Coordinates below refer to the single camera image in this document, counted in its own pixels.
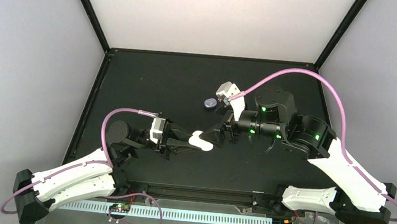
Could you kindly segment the white oval charging case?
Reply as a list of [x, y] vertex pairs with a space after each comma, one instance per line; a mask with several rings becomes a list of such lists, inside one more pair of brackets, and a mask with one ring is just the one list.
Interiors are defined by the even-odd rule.
[[200, 148], [202, 151], [213, 150], [213, 144], [201, 139], [201, 134], [203, 134], [203, 131], [201, 130], [194, 131], [192, 136], [190, 136], [188, 143], [194, 147]]

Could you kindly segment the lavender earbud charging case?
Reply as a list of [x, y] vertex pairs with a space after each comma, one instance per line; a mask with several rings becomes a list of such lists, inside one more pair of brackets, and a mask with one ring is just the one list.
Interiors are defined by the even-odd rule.
[[213, 109], [217, 106], [218, 101], [215, 98], [208, 98], [203, 102], [203, 104], [206, 109]]

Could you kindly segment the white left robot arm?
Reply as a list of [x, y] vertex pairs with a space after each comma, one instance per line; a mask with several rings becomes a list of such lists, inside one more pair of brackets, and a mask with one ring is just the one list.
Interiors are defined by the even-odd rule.
[[155, 118], [151, 129], [141, 130], [117, 121], [106, 131], [107, 149], [55, 169], [18, 172], [13, 186], [19, 223], [31, 224], [68, 203], [94, 197], [128, 194], [130, 184], [122, 164], [136, 158], [137, 150], [151, 149], [166, 157], [179, 151], [198, 150], [201, 131], [193, 133], [164, 118]]

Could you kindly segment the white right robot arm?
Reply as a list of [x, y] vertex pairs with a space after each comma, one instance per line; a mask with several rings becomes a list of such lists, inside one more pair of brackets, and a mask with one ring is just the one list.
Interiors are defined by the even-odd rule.
[[324, 189], [279, 185], [269, 199], [274, 213], [314, 211], [332, 214], [345, 224], [389, 224], [391, 212], [385, 204], [395, 197], [395, 185], [379, 182], [361, 166], [350, 164], [329, 124], [298, 114], [292, 93], [277, 85], [256, 90], [255, 111], [247, 109], [238, 92], [231, 82], [221, 84], [216, 95], [226, 109], [223, 120], [210, 130], [195, 131], [190, 144], [210, 151], [226, 139], [236, 142], [241, 133], [268, 137], [270, 148], [282, 148], [308, 161], [335, 183]]

